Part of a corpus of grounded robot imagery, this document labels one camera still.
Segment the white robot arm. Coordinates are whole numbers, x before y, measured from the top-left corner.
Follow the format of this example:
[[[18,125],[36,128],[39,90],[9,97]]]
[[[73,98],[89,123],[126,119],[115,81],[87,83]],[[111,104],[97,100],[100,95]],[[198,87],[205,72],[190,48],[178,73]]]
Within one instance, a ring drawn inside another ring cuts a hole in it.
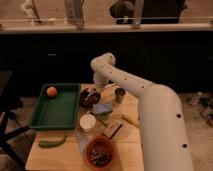
[[[144,171],[194,171],[182,102],[174,90],[115,67],[105,53],[91,60],[95,87],[103,92],[108,81],[138,99]]]

